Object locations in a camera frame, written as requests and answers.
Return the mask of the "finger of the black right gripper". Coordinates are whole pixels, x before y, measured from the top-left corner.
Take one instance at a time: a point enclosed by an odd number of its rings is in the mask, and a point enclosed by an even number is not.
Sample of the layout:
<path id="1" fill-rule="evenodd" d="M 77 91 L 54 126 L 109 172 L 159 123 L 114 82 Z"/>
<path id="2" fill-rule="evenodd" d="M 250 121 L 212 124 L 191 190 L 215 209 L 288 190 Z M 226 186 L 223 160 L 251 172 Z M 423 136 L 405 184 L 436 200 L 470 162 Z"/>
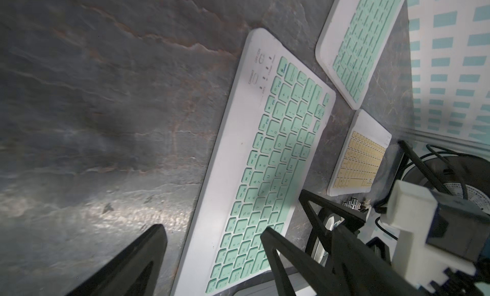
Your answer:
<path id="1" fill-rule="evenodd" d="M 343 219 L 339 225 L 345 226 L 353 233 L 366 224 L 366 213 L 350 209 L 308 190 L 301 191 L 299 201 L 312 226 L 305 249 L 305 252 L 309 255 L 314 253 L 317 241 L 327 253 L 331 252 L 334 228 L 329 230 L 326 227 L 327 220 L 330 217 Z"/>
<path id="2" fill-rule="evenodd" d="M 341 294 L 339 281 L 334 274 L 327 272 L 311 256 L 294 246 L 280 233 L 268 227 L 260 238 L 280 295 L 296 294 L 280 256 L 284 256 L 296 268 L 318 295 Z"/>

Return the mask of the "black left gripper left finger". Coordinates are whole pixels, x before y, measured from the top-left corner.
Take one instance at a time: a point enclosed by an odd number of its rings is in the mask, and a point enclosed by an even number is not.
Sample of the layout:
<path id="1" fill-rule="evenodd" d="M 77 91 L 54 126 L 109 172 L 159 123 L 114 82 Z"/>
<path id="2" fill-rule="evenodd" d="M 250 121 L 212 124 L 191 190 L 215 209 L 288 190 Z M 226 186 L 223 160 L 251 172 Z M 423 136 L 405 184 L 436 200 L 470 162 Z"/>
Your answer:
<path id="1" fill-rule="evenodd" d="M 153 295 L 166 249 L 164 226 L 152 225 L 69 295 Z"/>

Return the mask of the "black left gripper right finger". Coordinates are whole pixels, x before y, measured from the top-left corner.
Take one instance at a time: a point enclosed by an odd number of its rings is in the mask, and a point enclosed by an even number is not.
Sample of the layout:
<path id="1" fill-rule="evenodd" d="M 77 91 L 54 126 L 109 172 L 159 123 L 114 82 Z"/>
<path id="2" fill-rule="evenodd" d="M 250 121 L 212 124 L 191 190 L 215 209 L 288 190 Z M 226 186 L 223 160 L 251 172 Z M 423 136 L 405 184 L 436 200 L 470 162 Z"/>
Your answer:
<path id="1" fill-rule="evenodd" d="M 332 250 L 339 295 L 421 295 L 346 227 L 334 229 Z"/>

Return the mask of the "yellow key white keyboard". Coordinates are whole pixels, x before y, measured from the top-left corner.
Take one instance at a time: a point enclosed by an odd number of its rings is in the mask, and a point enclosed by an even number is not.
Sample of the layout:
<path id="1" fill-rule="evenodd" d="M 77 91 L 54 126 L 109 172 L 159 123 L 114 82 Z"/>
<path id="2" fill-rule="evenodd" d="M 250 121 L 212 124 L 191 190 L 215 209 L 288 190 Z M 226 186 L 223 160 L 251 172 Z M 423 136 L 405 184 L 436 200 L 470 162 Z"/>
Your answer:
<path id="1" fill-rule="evenodd" d="M 329 196 L 368 193 L 392 135 L 365 110 L 356 111 L 330 180 Z"/>

